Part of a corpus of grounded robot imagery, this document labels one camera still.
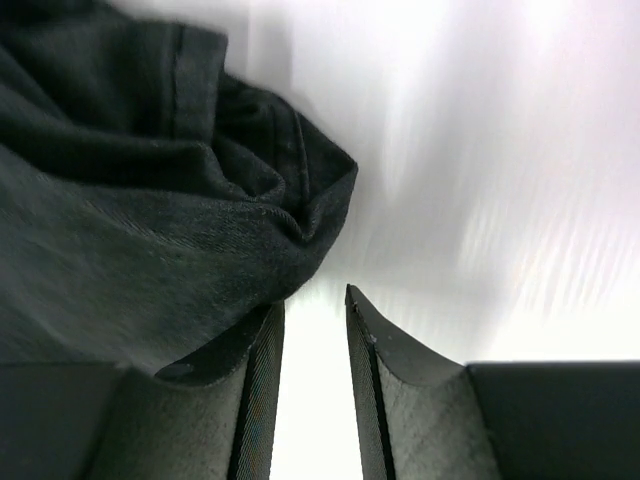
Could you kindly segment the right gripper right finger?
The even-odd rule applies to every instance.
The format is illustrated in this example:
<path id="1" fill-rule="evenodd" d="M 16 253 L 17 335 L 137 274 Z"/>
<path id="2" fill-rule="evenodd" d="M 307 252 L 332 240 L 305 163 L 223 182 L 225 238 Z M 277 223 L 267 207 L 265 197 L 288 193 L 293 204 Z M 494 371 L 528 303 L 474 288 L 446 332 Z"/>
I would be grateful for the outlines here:
<path id="1" fill-rule="evenodd" d="M 465 368 L 393 324 L 354 285 L 345 307 L 363 477 L 500 478 Z"/>

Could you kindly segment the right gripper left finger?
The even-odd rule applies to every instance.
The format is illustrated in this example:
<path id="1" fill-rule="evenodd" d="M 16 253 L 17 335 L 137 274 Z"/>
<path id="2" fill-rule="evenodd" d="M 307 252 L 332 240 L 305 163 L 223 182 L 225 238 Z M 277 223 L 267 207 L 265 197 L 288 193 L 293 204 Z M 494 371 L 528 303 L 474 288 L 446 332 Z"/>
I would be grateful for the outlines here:
<path id="1" fill-rule="evenodd" d="M 172 373 L 124 375 L 90 478 L 269 478 L 284 323 L 259 308 Z"/>

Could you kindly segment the black trousers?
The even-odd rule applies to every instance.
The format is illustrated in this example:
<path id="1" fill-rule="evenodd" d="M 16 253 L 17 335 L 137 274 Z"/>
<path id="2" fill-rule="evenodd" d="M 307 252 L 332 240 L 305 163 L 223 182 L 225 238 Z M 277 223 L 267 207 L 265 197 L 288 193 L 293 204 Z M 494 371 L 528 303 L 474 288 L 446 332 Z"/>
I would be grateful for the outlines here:
<path id="1" fill-rule="evenodd" d="M 356 162 L 224 34 L 1 5 L 1 359 L 181 360 L 319 268 Z"/>

